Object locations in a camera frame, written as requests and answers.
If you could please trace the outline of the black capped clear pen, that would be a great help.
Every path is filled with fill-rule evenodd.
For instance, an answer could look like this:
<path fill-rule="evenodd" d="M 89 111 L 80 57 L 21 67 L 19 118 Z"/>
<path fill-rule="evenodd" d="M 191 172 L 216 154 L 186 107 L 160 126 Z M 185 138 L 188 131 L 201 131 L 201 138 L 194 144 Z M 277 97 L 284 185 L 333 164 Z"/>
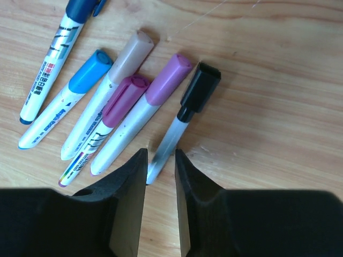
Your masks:
<path fill-rule="evenodd" d="M 221 80 L 221 72 L 204 62 L 196 70 L 181 98 L 180 110 L 159 144 L 147 168 L 146 184 L 151 185 L 165 166 L 195 113 L 200 113 Z"/>

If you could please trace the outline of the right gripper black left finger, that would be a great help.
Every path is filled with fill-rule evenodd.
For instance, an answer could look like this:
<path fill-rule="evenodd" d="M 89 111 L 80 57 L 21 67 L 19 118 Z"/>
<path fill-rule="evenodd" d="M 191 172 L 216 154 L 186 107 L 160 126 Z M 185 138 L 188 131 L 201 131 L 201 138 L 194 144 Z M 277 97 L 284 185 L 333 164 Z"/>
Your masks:
<path fill-rule="evenodd" d="M 1 256 L 137 256 L 147 149 L 72 196 L 1 190 Z"/>

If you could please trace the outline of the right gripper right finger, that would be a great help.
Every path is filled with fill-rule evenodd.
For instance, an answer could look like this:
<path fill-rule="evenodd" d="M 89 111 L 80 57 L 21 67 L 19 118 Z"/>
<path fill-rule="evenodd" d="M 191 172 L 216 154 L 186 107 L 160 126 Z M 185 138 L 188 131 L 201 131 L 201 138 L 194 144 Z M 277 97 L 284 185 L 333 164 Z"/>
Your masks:
<path fill-rule="evenodd" d="M 342 201 L 321 190 L 229 190 L 175 152 L 182 256 L 342 256 Z"/>

